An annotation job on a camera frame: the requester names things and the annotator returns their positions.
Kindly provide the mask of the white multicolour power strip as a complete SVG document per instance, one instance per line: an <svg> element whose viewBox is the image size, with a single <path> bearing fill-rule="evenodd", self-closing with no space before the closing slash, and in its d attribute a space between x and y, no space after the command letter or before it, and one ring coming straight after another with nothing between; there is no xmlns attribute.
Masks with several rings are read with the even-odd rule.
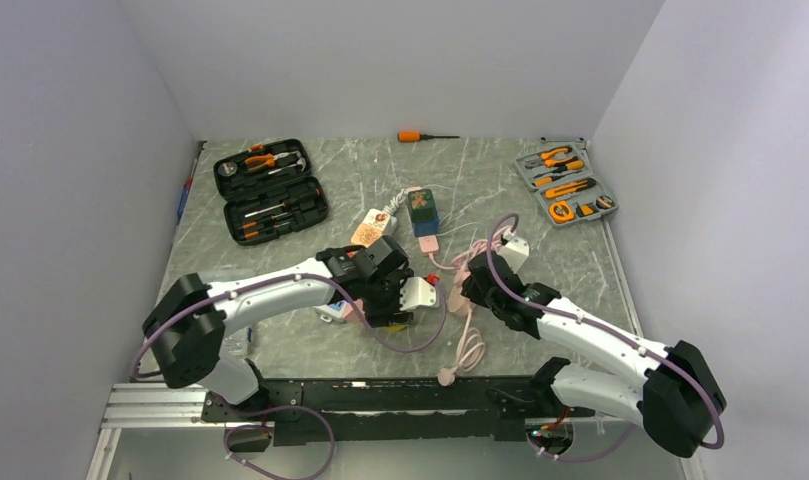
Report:
<svg viewBox="0 0 809 480"><path fill-rule="evenodd" d="M383 209L369 209L359 224L389 224L395 230L397 226L397 219L395 217L396 211L396 207L390 206L386 206ZM315 310L319 314L320 319L326 323L344 323L346 321L356 320L354 308L344 300L325 306L315 307Z"/></svg>

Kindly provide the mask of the pink round plug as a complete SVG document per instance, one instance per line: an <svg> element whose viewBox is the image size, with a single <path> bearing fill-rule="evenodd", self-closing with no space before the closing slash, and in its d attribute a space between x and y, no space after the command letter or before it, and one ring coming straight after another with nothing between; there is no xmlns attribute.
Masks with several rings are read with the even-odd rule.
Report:
<svg viewBox="0 0 809 480"><path fill-rule="evenodd" d="M452 385L456 380L456 370L443 367L437 374L437 381L443 387Z"/></svg>

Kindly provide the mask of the black plastic tool case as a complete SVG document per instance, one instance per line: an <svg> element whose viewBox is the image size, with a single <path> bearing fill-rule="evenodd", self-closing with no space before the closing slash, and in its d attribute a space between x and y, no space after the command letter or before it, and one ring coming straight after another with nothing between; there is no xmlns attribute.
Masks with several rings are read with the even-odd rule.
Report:
<svg viewBox="0 0 809 480"><path fill-rule="evenodd" d="M227 229L240 246L269 243L329 216L323 187L297 139L252 145L218 160L213 174Z"/></svg>

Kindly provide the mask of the grey plastic tool case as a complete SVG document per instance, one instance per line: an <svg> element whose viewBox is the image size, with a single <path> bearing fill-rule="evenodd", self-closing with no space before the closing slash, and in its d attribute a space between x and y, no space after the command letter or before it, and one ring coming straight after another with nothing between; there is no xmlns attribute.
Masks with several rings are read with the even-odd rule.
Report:
<svg viewBox="0 0 809 480"><path fill-rule="evenodd" d="M549 141L512 165L556 227L601 219L619 208L611 189L593 173L582 141Z"/></svg>

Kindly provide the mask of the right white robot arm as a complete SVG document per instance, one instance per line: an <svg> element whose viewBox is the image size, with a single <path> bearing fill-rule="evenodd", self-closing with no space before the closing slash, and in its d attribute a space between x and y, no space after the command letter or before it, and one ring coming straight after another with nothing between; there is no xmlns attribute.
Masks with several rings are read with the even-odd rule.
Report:
<svg viewBox="0 0 809 480"><path fill-rule="evenodd" d="M600 367L550 358L529 381L537 411L554 415L574 407L617 417L681 458L723 445L727 401L697 347L668 346L618 328L551 287L523 282L497 254L475 256L468 269L463 297L509 329L555 342Z"/></svg>

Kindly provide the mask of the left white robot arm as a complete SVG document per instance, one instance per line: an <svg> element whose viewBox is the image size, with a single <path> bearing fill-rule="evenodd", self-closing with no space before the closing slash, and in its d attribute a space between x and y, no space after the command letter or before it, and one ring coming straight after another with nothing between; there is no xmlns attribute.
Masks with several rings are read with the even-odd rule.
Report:
<svg viewBox="0 0 809 480"><path fill-rule="evenodd" d="M361 301L369 327L412 318L409 294L421 284L402 247L383 236L368 247L328 248L295 266L244 279L178 279L143 324L145 345L171 389L198 385L244 420L269 401L263 377L249 360L224 346L237 331L294 310Z"/></svg>

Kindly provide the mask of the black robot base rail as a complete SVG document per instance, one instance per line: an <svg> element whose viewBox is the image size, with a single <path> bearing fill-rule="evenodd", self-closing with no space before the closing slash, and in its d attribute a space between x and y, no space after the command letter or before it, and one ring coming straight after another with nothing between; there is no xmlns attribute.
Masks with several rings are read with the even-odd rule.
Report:
<svg viewBox="0 0 809 480"><path fill-rule="evenodd" d="M245 422L265 420L276 446L344 441L491 438L522 441L528 429L590 417L537 397L527 376L269 379L269 397Z"/></svg>

